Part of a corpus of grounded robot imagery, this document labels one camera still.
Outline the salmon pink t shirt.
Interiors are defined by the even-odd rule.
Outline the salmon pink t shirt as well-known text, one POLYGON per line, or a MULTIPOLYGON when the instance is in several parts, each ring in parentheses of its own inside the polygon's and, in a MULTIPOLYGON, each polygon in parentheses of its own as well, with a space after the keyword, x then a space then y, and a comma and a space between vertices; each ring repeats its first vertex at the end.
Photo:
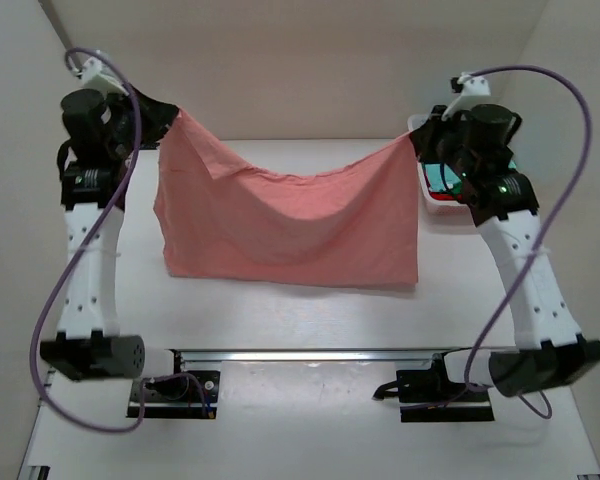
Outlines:
POLYGON ((180 112, 160 145, 154 212, 175 277, 412 287, 418 196, 408 135, 299 176, 249 163, 180 112))

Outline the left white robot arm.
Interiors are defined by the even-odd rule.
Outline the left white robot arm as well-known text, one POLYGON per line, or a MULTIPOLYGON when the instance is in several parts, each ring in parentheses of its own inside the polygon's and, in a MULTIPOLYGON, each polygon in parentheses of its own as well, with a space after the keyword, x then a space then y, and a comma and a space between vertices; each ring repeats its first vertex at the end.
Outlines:
POLYGON ((139 95, 80 89, 60 103, 69 135, 57 156, 70 271, 54 338, 36 352, 73 381, 135 379, 145 367, 144 342, 117 322, 115 273, 124 219, 128 159, 168 132, 176 106, 139 95))

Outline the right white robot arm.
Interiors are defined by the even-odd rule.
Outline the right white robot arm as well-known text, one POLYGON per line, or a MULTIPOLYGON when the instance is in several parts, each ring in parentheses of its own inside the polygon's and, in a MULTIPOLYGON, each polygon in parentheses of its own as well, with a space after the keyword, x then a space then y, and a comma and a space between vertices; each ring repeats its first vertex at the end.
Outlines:
POLYGON ((497 104, 448 113, 434 107, 411 133, 422 164, 450 169, 461 182, 460 201, 487 244, 505 297, 492 317, 510 310, 514 346, 490 350, 479 334, 471 348, 447 350, 426 370, 415 370, 376 389, 377 401, 424 387, 436 408, 469 392, 496 389, 505 397, 569 386, 600 362, 600 341, 588 340, 567 307, 543 236, 548 222, 527 176, 512 166, 509 147, 522 124, 519 114, 497 104))

